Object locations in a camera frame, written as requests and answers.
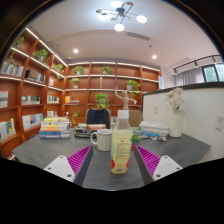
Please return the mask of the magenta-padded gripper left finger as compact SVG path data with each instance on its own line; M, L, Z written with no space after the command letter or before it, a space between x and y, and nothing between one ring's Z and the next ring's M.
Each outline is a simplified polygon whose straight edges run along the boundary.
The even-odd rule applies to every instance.
M93 146L89 145L68 157L63 155L58 156L44 170L81 186L92 156Z

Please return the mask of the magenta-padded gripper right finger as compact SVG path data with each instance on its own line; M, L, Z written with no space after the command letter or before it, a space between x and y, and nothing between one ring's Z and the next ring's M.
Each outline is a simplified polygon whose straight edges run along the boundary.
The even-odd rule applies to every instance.
M158 156L139 145L135 146L134 155L145 185L182 169L168 155Z

